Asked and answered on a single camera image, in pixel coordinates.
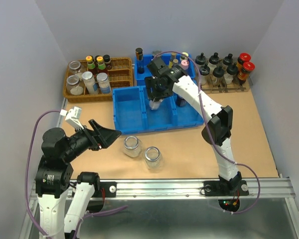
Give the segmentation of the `glass jar silver lid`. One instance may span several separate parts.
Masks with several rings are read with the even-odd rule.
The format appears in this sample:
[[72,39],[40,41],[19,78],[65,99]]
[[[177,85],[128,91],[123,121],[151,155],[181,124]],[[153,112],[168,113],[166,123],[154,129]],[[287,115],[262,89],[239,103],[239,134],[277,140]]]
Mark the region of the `glass jar silver lid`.
[[163,99],[154,98],[153,100],[149,101],[149,107],[152,111],[156,111],[160,107],[160,104],[162,102],[163,102]]

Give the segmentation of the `dark spice jar red label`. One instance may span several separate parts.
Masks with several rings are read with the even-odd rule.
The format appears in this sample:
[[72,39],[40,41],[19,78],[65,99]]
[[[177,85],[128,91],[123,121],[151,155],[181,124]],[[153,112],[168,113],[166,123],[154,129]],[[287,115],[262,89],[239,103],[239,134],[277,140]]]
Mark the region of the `dark spice jar red label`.
[[187,104],[186,100],[180,95],[177,95],[175,103],[178,107],[184,107]]

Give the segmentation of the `round glass jar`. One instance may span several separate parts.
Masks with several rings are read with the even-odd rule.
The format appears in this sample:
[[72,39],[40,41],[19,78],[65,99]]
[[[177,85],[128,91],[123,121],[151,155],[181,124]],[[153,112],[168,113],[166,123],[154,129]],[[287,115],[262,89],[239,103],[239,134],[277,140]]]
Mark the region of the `round glass jar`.
[[162,170],[163,156],[157,147],[148,147],[144,152],[144,160],[149,171],[159,172],[160,170]]
[[123,152],[130,158],[137,158],[142,152],[142,142],[136,136],[127,136],[124,139]]

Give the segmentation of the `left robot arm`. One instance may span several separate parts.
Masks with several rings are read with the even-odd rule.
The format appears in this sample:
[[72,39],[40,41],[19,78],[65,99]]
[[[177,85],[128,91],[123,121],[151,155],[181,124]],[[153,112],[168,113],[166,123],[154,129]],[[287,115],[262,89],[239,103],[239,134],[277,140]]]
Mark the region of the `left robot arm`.
[[68,211],[65,203],[70,179],[71,162],[86,150],[107,149],[122,134],[119,130],[105,128],[93,119],[91,129],[85,126],[67,136],[60,127],[46,131],[42,137],[41,158],[35,177],[35,191],[40,207],[41,239],[68,239],[78,237],[80,224],[90,198],[100,193],[100,176],[97,172],[82,172],[77,177],[74,198]]

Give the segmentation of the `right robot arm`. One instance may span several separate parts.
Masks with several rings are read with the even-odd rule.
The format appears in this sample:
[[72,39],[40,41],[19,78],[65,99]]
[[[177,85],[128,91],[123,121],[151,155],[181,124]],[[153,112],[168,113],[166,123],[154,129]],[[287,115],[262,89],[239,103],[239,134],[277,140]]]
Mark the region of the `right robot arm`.
[[203,118],[219,168],[217,181],[204,182],[204,192],[209,197],[226,197],[237,193],[249,195],[231,149],[233,110],[212,100],[201,87],[192,81],[187,72],[176,65],[169,68],[161,57],[153,58],[147,65],[151,76],[145,78],[149,106],[156,110],[163,99],[179,95]]

